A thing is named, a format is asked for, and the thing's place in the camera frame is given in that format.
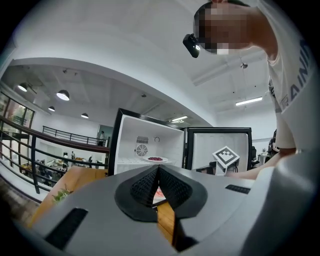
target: wooden table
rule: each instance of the wooden table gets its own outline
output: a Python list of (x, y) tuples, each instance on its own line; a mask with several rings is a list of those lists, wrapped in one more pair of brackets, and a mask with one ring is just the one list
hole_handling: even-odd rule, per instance
[[(56, 196), (60, 189), (69, 191), (76, 191), (83, 187), (85, 184), (103, 179), (105, 177), (105, 169), (93, 169), (79, 166), (72, 166), (62, 178), (54, 185), (48, 195), (44, 198), (35, 214), (32, 216), (29, 227), (31, 227), (46, 211), (51, 209), (55, 203), (53, 203), (53, 195)], [(158, 228), (163, 233), (164, 237), (172, 243), (175, 223), (175, 213), (166, 202), (158, 207)]]

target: plate of red food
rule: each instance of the plate of red food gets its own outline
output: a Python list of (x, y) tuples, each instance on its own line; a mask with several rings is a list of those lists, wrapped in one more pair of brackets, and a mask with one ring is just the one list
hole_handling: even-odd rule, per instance
[(168, 161), (168, 158), (160, 156), (144, 156), (144, 160), (155, 163), (164, 163)]

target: neck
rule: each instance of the neck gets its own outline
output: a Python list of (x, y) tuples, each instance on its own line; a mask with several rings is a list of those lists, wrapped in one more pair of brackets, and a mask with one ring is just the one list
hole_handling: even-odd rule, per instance
[(268, 59), (274, 61), (278, 55), (278, 44), (275, 33), (266, 16), (254, 8), (251, 13), (251, 42), (262, 48)]

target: green plant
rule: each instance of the green plant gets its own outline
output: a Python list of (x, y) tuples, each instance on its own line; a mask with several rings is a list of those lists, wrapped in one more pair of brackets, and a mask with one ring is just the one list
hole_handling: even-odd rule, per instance
[(64, 184), (64, 187), (65, 188), (61, 188), (60, 191), (58, 191), (58, 194), (57, 195), (52, 195), (53, 196), (53, 199), (52, 201), (56, 204), (60, 201), (62, 201), (64, 198), (66, 198), (66, 196), (70, 195), (73, 191), (69, 191), (67, 189), (67, 186), (66, 184)]

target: fan vent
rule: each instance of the fan vent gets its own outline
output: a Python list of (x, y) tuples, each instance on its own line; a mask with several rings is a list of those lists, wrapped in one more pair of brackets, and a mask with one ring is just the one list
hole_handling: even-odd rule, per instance
[(149, 141), (148, 137), (138, 136), (136, 138), (136, 143), (148, 144), (148, 141)]
[(148, 148), (146, 145), (139, 145), (136, 148), (136, 153), (139, 157), (144, 157), (148, 153)]

